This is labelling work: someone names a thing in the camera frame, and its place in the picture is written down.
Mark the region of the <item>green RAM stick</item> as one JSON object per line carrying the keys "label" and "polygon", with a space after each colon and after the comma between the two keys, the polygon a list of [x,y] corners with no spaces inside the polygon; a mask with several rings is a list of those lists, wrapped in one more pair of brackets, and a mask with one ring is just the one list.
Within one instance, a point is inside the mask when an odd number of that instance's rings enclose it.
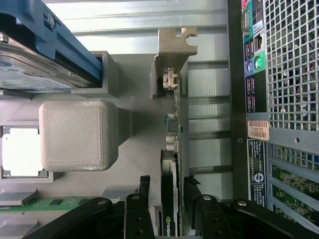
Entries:
{"label": "green RAM stick", "polygon": [[25,213],[44,211],[69,211],[80,205],[87,198],[64,197],[64,198],[43,198],[31,199],[21,206],[0,206],[0,213]]}

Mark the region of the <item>green motherboard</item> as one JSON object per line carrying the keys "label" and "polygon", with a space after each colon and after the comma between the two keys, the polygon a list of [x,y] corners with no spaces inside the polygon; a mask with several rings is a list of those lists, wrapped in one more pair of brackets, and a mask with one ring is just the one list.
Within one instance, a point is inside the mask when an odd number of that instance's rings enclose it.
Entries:
{"label": "green motherboard", "polygon": [[[272,176],[302,194],[319,201],[318,183],[274,165],[272,166]],[[277,186],[272,187],[272,193],[277,200],[319,227],[319,211]]]}

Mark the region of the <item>grey 3D-printed parts rack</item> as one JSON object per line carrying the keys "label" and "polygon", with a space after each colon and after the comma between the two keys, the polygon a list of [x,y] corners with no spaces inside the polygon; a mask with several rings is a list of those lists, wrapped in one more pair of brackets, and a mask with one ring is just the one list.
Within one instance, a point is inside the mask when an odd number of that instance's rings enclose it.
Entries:
{"label": "grey 3D-printed parts rack", "polygon": [[150,176],[149,204],[156,219],[161,205],[160,152],[165,147],[164,118],[173,112],[173,98],[151,98],[152,54],[113,55],[119,68],[122,94],[114,100],[116,106],[131,114],[131,137],[119,147],[119,157],[106,171],[54,173],[52,179],[2,179],[0,195],[9,198],[52,198],[77,202],[79,198],[107,197],[123,200],[134,193],[140,177]]}

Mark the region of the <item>silver CPU chip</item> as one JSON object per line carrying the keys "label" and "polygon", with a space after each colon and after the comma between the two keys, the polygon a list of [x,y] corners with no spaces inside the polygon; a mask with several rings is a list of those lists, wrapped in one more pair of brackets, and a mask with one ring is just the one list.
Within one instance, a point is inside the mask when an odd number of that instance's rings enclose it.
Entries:
{"label": "silver CPU chip", "polygon": [[41,164],[38,128],[5,127],[1,159],[4,178],[47,178]]}

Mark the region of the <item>dark grey open PC case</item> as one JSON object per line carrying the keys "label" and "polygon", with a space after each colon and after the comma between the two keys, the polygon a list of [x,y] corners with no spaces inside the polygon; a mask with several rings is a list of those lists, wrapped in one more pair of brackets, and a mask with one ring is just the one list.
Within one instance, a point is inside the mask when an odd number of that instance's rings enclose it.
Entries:
{"label": "dark grey open PC case", "polygon": [[234,195],[309,228],[277,200],[272,166],[319,184],[319,0],[227,0]]}

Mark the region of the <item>hard disk in blue carrier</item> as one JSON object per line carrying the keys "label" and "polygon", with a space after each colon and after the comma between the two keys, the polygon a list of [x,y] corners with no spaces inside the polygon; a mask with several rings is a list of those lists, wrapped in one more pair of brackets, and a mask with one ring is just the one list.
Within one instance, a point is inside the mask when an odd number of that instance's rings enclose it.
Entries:
{"label": "hard disk in blue carrier", "polygon": [[42,0],[0,0],[0,88],[100,88],[103,64]]}

